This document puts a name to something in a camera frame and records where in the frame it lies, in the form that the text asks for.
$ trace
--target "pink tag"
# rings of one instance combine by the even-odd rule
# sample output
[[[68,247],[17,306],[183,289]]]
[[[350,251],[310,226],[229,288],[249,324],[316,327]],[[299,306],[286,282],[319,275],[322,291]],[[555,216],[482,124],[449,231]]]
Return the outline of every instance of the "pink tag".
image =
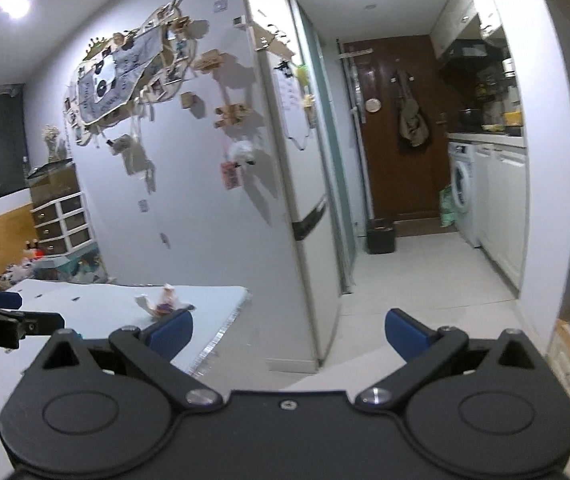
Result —
[[[233,162],[223,162],[220,165],[220,171],[223,174],[223,182],[225,189],[230,190],[241,185],[238,179],[238,169]]]

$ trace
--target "tile floor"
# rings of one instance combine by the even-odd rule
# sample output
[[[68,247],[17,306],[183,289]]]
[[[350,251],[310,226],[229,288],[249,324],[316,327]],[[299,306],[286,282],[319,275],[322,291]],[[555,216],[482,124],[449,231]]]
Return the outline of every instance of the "tile floor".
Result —
[[[514,290],[458,233],[398,238],[393,254],[361,253],[354,281],[353,293],[342,298],[334,343],[318,374],[268,370],[260,345],[244,335],[251,332],[252,316],[241,315],[201,380],[223,394],[232,389],[346,390],[353,399],[404,364],[383,331],[391,308],[402,308],[433,328],[454,325],[477,338],[522,328]],[[565,472],[570,477],[570,462]]]
[[[393,254],[360,254],[353,293],[342,315],[325,367],[386,346],[383,320],[402,308],[428,326],[455,325],[474,337],[496,337],[519,328],[514,290],[481,250],[458,233],[398,238]]]

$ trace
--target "metal screw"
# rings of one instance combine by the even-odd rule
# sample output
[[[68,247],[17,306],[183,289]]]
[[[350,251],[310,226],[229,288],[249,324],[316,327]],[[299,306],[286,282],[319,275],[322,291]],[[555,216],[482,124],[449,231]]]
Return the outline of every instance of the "metal screw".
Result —
[[[185,395],[185,399],[194,406],[211,406],[218,402],[220,396],[214,390],[198,388],[188,391],[187,395]]]
[[[297,407],[298,403],[295,400],[283,400],[280,403],[280,409],[288,412],[293,412]]]
[[[384,388],[370,388],[365,390],[360,394],[360,400],[365,404],[372,404],[373,406],[378,406],[380,404],[386,404],[392,400],[392,394],[390,391]]]

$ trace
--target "wall light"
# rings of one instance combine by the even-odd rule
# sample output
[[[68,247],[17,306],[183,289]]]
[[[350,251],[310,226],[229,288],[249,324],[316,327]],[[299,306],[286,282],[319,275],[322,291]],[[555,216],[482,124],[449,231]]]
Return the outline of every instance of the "wall light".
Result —
[[[30,12],[29,0],[0,0],[0,9],[14,20],[19,20]]]

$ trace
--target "refrigerator door handle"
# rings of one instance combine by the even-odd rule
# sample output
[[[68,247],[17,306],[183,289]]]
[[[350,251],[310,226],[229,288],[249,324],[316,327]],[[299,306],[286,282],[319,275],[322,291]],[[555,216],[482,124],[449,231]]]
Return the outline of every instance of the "refrigerator door handle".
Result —
[[[327,198],[323,196],[321,201],[309,212],[309,214],[303,218],[300,222],[292,222],[292,228],[294,230],[294,239],[297,242],[302,242],[307,238],[314,228],[322,220],[325,210],[327,209]]]

